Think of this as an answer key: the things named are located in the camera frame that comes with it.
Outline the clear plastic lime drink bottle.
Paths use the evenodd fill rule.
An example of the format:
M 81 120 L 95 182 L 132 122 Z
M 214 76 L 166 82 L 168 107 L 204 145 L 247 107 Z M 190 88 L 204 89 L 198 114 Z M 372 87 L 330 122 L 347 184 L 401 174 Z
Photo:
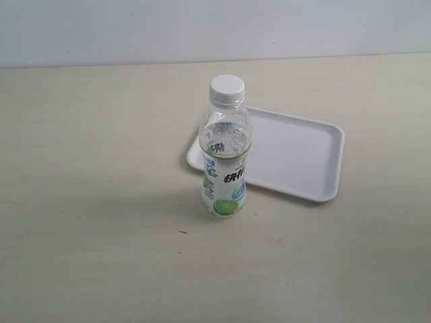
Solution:
M 202 201 L 208 213 L 235 216 L 246 200 L 245 170 L 252 146 L 253 126 L 243 101 L 211 101 L 199 125 L 203 157 Z

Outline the white bottle cap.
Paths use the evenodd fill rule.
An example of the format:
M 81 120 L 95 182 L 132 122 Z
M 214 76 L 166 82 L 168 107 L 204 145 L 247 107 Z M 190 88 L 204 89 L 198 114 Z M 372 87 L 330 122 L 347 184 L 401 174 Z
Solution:
M 235 104 L 244 100 L 245 84 L 235 75 L 218 75 L 209 84 L 209 100 L 217 104 Z

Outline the white rectangular plastic tray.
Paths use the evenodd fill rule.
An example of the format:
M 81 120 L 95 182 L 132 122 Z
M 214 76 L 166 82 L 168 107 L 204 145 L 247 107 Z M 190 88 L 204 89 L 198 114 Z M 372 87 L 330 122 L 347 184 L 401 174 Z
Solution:
M 246 183 L 316 203 L 338 190 L 344 133 L 326 122 L 248 108 L 253 144 Z

